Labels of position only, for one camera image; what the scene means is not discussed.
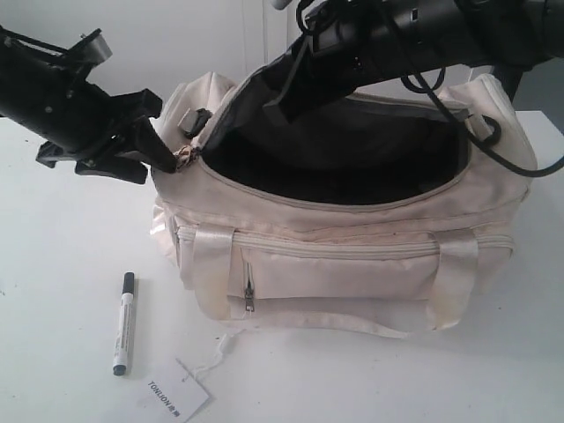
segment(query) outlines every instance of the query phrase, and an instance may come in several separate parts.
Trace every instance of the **bag strap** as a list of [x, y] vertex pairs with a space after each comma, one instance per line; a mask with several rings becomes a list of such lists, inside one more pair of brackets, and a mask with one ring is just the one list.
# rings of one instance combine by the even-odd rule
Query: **bag strap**
[[[427, 318], [433, 330], [458, 324], [468, 306], [478, 273], [479, 246], [472, 230], [436, 233], [439, 266]], [[227, 298], [234, 228], [201, 224], [194, 239], [193, 280], [198, 305], [213, 320], [241, 329], [262, 326], [349, 330], [386, 338], [410, 334], [354, 315], [283, 312], [251, 319], [232, 319]]]

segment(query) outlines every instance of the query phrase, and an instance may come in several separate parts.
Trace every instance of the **paper tag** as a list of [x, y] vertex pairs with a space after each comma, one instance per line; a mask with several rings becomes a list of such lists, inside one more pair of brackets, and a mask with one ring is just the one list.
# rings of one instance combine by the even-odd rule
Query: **paper tag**
[[185, 423], [208, 400], [208, 393], [176, 361], [131, 383], [128, 393], [104, 416], [105, 423]]

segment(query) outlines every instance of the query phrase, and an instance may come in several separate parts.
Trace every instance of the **marker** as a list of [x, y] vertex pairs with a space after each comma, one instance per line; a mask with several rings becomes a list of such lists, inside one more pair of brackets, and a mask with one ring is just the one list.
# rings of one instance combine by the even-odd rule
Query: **marker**
[[114, 375], [123, 376], [129, 365], [131, 337], [133, 336], [133, 292], [135, 275], [131, 272], [123, 276], [122, 305], [120, 324], [117, 330], [114, 351]]

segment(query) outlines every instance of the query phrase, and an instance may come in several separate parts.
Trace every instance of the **table surface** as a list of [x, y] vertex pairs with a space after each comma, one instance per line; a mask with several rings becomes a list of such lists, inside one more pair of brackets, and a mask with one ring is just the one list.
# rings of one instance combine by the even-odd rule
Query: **table surface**
[[[540, 161], [554, 160], [560, 133], [539, 112], [520, 119]], [[207, 362], [224, 329], [202, 316], [149, 236], [154, 187], [40, 166], [40, 139], [5, 119], [0, 136], [0, 421], [101, 422], [161, 362]], [[212, 400], [192, 421], [561, 423], [562, 228], [564, 172], [534, 182], [514, 258], [458, 327], [408, 341], [243, 333], [204, 379]], [[137, 332], [131, 375], [117, 378], [126, 271], [140, 279]]]

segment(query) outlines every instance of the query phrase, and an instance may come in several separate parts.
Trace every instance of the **cream duffel bag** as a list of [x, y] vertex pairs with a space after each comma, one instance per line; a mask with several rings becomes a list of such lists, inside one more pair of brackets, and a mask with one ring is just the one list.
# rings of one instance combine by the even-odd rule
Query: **cream duffel bag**
[[[511, 257], [530, 180], [427, 102], [354, 94], [280, 128], [261, 109], [273, 95], [257, 74], [236, 86], [211, 73], [180, 85], [156, 122], [181, 165], [152, 171], [152, 233], [201, 310], [242, 328], [402, 338], [378, 323], [378, 305], [426, 301], [430, 329], [456, 325]], [[499, 138], [496, 152], [536, 168], [496, 79], [441, 98], [481, 139]]]

